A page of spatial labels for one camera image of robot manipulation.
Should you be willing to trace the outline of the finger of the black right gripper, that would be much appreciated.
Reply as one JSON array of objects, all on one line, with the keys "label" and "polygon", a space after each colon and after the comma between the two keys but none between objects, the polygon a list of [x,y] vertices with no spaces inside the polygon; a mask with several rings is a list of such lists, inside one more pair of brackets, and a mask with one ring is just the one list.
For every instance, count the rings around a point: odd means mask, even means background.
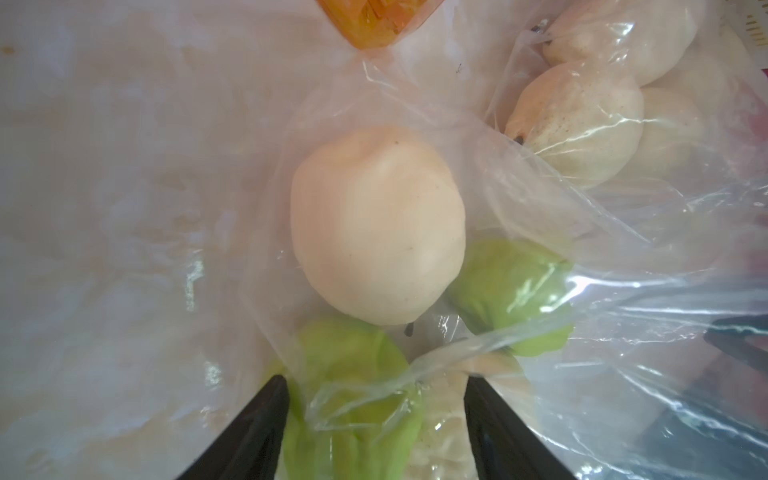
[{"label": "finger of the black right gripper", "polygon": [[751,344],[750,337],[767,336],[767,314],[728,317],[715,320],[704,340],[758,372],[767,371],[767,351]]}]

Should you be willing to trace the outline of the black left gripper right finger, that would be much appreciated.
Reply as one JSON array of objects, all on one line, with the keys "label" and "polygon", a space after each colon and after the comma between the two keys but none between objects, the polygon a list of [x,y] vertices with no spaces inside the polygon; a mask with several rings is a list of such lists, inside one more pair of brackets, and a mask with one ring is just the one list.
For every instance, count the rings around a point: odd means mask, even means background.
[{"label": "black left gripper right finger", "polygon": [[486,379],[468,378],[464,408],[480,480],[575,480]]}]

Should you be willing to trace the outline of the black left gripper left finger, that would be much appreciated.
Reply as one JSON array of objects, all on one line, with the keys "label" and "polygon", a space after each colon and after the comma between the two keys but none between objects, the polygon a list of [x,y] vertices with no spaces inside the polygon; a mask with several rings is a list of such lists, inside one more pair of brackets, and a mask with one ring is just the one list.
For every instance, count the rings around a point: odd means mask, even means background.
[{"label": "black left gripper left finger", "polygon": [[178,480],[273,480],[289,406],[287,380],[271,377]]}]

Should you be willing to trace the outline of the clear blue zip-top bag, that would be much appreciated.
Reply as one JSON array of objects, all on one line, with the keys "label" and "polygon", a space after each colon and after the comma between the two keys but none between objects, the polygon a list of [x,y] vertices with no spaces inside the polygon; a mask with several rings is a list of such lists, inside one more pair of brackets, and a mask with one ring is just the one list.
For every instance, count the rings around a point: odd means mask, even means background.
[{"label": "clear blue zip-top bag", "polygon": [[477,135],[476,238],[571,261],[569,308],[429,353],[409,376],[507,348],[533,389],[539,425],[523,421],[575,479],[767,475],[767,371],[704,340],[715,320],[767,314],[767,51],[746,41],[766,31],[767,6],[721,1],[697,38],[717,41],[723,24],[754,69],[701,112],[704,139],[663,178],[582,188],[520,143]]}]

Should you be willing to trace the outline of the cream toy pear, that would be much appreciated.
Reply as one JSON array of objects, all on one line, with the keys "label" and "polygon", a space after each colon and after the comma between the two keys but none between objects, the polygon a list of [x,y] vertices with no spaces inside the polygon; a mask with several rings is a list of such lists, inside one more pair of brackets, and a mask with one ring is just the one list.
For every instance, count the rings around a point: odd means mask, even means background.
[{"label": "cream toy pear", "polygon": [[491,352],[454,364],[422,382],[423,426],[411,450],[406,479],[476,479],[467,433],[464,394],[467,381],[482,376],[528,424],[539,425],[533,389],[512,356]]}]

